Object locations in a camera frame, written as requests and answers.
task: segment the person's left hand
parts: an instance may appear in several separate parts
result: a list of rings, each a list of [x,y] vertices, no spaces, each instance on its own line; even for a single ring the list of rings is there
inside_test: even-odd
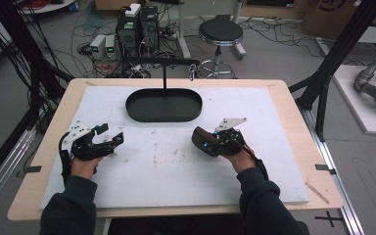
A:
[[[103,157],[90,161],[82,161],[78,158],[73,158],[71,162],[71,175],[91,179],[91,177],[93,177],[94,168],[102,159]]]

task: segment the wooden table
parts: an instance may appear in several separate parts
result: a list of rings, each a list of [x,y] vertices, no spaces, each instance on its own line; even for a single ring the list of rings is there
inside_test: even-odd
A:
[[[39,204],[44,195],[53,162],[58,154],[60,137],[71,124],[82,94],[87,86],[146,86],[162,87],[161,79],[75,79],[54,115],[31,165],[42,165],[41,171],[28,173],[9,209],[11,220],[39,219]],[[317,170],[324,161],[310,136],[306,124],[286,84],[281,80],[257,79],[169,79],[168,87],[259,87],[267,88],[278,113],[290,148],[303,176],[310,202],[304,205],[286,205],[288,210],[339,209],[343,200],[328,170]],[[239,212],[234,206],[201,206],[144,209],[98,210],[98,217],[144,216],[168,214],[204,214]]]

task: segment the black stool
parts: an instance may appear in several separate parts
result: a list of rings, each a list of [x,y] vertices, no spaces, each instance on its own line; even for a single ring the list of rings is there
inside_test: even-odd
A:
[[[231,74],[234,77],[234,70],[226,63],[222,62],[219,58],[221,51],[219,47],[234,46],[241,42],[243,39],[243,29],[236,23],[226,19],[212,19],[201,23],[200,37],[209,44],[216,45],[216,50],[213,60],[207,60],[201,63],[200,69],[209,71],[210,74],[206,76],[218,77],[220,74]],[[210,64],[212,67],[207,68],[205,64]],[[219,70],[220,66],[225,66],[228,70]]]

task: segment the hand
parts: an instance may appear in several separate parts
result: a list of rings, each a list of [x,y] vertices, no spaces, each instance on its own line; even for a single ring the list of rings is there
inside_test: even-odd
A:
[[[91,179],[91,177],[93,177],[94,168],[102,159],[103,157],[90,161],[82,161],[78,158],[73,158],[71,162],[71,175]]]
[[[253,151],[248,145],[245,145],[245,147],[253,154],[255,153],[255,151]],[[236,170],[237,173],[240,173],[247,168],[256,167],[255,160],[244,149],[242,149],[238,154],[223,157],[233,164],[234,170]]]

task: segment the cardboard box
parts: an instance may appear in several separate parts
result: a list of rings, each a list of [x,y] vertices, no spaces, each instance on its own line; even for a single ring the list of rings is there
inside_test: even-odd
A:
[[[118,10],[123,6],[130,6],[132,3],[139,3],[139,0],[96,0],[96,9]]]
[[[337,39],[355,10],[353,1],[310,1],[302,21],[302,30],[307,35]]]

